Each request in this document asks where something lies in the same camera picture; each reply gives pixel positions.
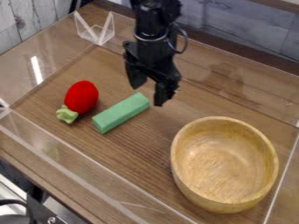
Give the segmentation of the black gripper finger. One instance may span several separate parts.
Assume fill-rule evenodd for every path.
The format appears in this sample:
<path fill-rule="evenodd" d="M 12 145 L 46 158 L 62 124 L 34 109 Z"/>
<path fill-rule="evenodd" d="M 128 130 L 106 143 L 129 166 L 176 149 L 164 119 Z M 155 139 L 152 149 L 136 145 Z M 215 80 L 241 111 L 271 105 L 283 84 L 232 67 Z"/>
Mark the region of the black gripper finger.
<path fill-rule="evenodd" d="M 153 105 L 161 107 L 173 98 L 177 88 L 179 83 L 176 81 L 157 82 L 155 84 Z"/>
<path fill-rule="evenodd" d="M 145 68 L 133 62 L 125 61 L 125 73 L 132 89 L 140 88 L 146 82 Z"/>

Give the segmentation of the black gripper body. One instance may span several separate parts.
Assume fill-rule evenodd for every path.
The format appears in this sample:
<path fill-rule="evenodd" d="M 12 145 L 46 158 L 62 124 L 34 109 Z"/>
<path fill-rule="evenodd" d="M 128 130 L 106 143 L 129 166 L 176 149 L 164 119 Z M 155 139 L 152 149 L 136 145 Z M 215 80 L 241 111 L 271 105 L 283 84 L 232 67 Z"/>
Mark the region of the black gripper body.
<path fill-rule="evenodd" d="M 157 82 L 171 82 L 181 80 L 181 74 L 173 64 L 177 38 L 165 37 L 142 41 L 125 41 L 124 60 L 144 66 L 146 79 Z"/>

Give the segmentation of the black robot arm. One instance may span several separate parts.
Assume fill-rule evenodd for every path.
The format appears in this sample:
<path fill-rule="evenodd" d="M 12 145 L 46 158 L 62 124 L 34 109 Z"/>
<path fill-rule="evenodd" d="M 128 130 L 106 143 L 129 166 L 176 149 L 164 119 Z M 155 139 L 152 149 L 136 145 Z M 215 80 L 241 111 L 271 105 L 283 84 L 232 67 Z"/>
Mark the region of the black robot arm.
<path fill-rule="evenodd" d="M 173 98 L 181 74 L 173 55 L 188 46 L 188 34 L 177 25 L 180 0 L 129 0 L 134 13 L 134 41 L 124 41 L 125 73 L 132 89 L 146 79 L 155 81 L 153 105 L 161 107 Z"/>

